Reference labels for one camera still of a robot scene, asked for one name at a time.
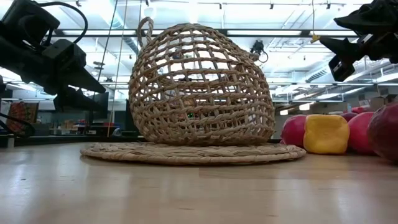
round rattan mat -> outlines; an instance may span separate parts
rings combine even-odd
[[[169,146],[153,142],[94,143],[81,154],[111,161],[167,165],[257,164],[298,159],[305,150],[283,144],[260,146]]]

wicker basket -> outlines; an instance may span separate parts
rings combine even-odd
[[[274,107],[254,55],[199,24],[170,27],[154,40],[152,29],[148,17],[139,24],[142,50],[129,82],[134,123],[148,141],[222,146],[270,138]]]

yellow soft block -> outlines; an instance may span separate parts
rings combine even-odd
[[[308,115],[304,148],[314,154],[344,154],[349,139],[347,121],[338,115]]]

table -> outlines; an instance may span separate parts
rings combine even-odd
[[[80,157],[86,143],[0,150],[0,223],[371,223],[398,220],[398,167],[307,155],[170,167]]]

ceiling light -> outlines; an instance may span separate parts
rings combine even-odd
[[[320,86],[320,85],[323,85],[324,87],[332,85],[332,83],[295,83],[295,84],[297,84],[297,85],[309,85],[309,86]]]
[[[332,97],[335,97],[338,95],[340,95],[340,94],[339,93],[328,93],[328,94],[320,95],[317,98],[324,100],[324,99],[329,99],[329,98],[332,98]]]
[[[310,105],[315,103],[315,100],[294,100],[294,103],[310,103]]]
[[[81,30],[63,30],[65,35],[80,35]],[[134,30],[88,30],[85,35],[101,36],[101,35],[135,35]]]
[[[319,36],[342,36],[342,37],[357,37],[354,31],[350,30],[315,30],[315,34]]]
[[[355,93],[355,92],[360,91],[360,90],[363,90],[363,89],[365,89],[365,87],[356,88],[356,89],[347,91],[347,92],[345,92],[344,94],[352,94],[352,93]]]
[[[227,35],[301,35],[300,30],[229,30]]]
[[[338,86],[373,86],[372,83],[337,83]]]
[[[282,110],[279,112],[280,115],[284,116],[284,115],[288,115],[289,111],[288,110]]]
[[[393,74],[389,74],[389,75],[383,75],[380,78],[374,79],[374,81],[376,81],[376,83],[380,83],[380,82],[386,82],[386,81],[394,80],[396,78],[398,78],[398,73],[393,73]]]
[[[355,74],[355,75],[350,75],[348,78],[346,78],[346,80],[344,80],[344,82],[349,82],[349,81],[352,81],[352,80],[354,80],[354,79],[356,79],[356,78],[359,78],[359,77],[361,77],[363,74]]]
[[[380,83],[379,86],[398,86],[398,83]]]
[[[7,84],[7,85],[12,86],[12,87],[16,87],[16,88],[20,88],[20,89],[23,89],[23,90],[36,91],[36,89],[34,87],[32,87],[30,85],[26,85],[26,84],[18,84],[18,85]]]
[[[164,30],[152,30],[152,35],[159,35],[163,32]]]
[[[308,111],[310,110],[310,103],[300,105],[298,108],[300,109],[300,111]]]
[[[342,103],[343,100],[320,100],[319,103]]]
[[[5,68],[0,68],[0,74],[1,76],[9,78],[11,80],[21,80],[21,77],[19,75]]]
[[[286,85],[291,85],[292,83],[268,83],[269,86],[286,86]]]

